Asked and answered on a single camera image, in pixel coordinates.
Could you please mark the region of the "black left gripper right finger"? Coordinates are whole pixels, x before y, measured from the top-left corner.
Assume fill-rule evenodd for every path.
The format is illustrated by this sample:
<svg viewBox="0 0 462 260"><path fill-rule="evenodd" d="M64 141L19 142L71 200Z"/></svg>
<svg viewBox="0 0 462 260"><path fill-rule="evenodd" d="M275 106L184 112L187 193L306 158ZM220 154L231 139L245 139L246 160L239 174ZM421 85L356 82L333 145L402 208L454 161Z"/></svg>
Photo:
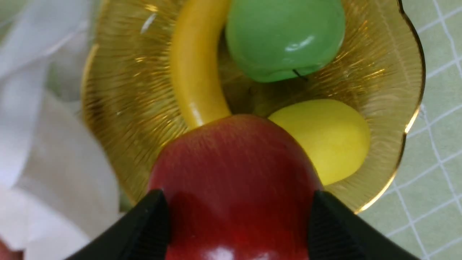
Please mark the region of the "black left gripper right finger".
<svg viewBox="0 0 462 260"><path fill-rule="evenodd" d="M328 191L315 191L308 225L310 260L416 260Z"/></svg>

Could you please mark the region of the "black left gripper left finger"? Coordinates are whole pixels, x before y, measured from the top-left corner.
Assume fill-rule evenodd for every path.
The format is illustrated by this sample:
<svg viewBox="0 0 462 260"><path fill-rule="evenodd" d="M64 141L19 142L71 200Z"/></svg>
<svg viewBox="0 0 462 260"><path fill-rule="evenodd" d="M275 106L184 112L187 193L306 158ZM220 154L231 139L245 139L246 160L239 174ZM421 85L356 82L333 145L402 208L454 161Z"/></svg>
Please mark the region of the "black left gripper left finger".
<svg viewBox="0 0 462 260"><path fill-rule="evenodd" d="M164 260L170 218L162 190L152 190L127 214L68 260Z"/></svg>

